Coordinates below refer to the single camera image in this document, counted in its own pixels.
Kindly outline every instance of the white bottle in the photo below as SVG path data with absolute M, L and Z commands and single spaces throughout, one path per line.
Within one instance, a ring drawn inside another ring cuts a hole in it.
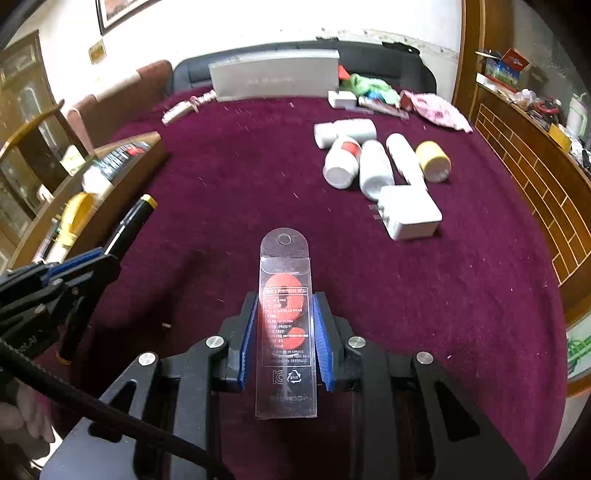
M 315 124 L 314 139 L 323 150 L 330 148 L 339 137 L 351 137 L 362 144 L 378 136 L 374 123 L 369 118 L 337 120 L 331 124 Z
M 351 137 L 339 137 L 324 159 L 322 175 L 331 187 L 350 187 L 359 173 L 361 146 Z
M 398 173 L 404 177 L 404 180 L 410 185 L 427 190 L 421 164 L 407 139 L 401 134 L 392 134 L 386 140 L 386 147 L 388 147 Z
M 363 194 L 374 202 L 386 185 L 394 185 L 394 173 L 390 159 L 382 144 L 377 140 L 367 140 L 361 148 L 359 159 L 359 186 Z

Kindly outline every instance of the maroon tablecloth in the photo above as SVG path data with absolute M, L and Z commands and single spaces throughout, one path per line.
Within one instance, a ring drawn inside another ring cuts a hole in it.
M 413 147 L 434 140 L 453 162 L 447 183 L 429 185 L 439 231 L 399 243 L 358 187 L 335 190 L 322 177 L 313 125 L 362 114 L 325 99 L 245 100 L 163 127 L 162 111 L 188 97 L 118 134 L 161 132 L 171 158 L 145 189 L 158 209 L 98 305 L 72 372 L 51 352 L 44 364 L 99 395 L 139 353 L 185 351 L 239 311 L 258 288 L 261 239 L 289 226 L 307 238 L 313 287 L 333 313 L 387 350 L 432 352 L 535 476 L 563 414 L 564 320 L 545 240 L 480 133 L 371 116 L 382 142 L 393 132 Z M 252 389 L 223 396 L 224 459 L 239 480 L 345 478 L 349 399 L 322 391 L 313 420 L 257 421 Z

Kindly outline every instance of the brown cabinet with tile lines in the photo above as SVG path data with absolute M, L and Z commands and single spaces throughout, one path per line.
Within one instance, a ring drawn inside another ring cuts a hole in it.
M 591 181 L 527 114 L 482 85 L 471 120 L 545 234 L 571 325 L 591 310 Z

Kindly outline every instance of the yellow object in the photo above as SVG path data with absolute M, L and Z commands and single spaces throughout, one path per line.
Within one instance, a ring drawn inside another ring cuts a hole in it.
M 156 200 L 154 200 L 151 195 L 148 195 L 147 193 L 145 195 L 142 195 L 142 200 L 148 202 L 152 206 L 152 208 L 156 210 L 158 203 L 156 203 Z
M 425 180 L 433 183 L 447 180 L 452 171 L 452 161 L 439 145 L 432 141 L 423 142 L 416 153 Z
M 80 192 L 68 200 L 66 208 L 64 208 L 64 213 L 61 216 L 60 234 L 57 236 L 57 243 L 64 247 L 74 245 L 82 227 L 86 224 L 94 204 L 95 198 L 86 192 Z
M 572 141 L 562 132 L 560 128 L 554 124 L 550 125 L 550 131 L 548 132 L 548 135 L 552 140 L 558 143 L 560 148 L 562 148 L 565 153 L 570 152 L 570 145 Z

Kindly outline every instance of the clear plastic package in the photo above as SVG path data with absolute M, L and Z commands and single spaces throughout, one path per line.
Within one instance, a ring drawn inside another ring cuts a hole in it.
M 316 351 L 308 242 L 278 228 L 261 243 L 256 417 L 316 417 Z

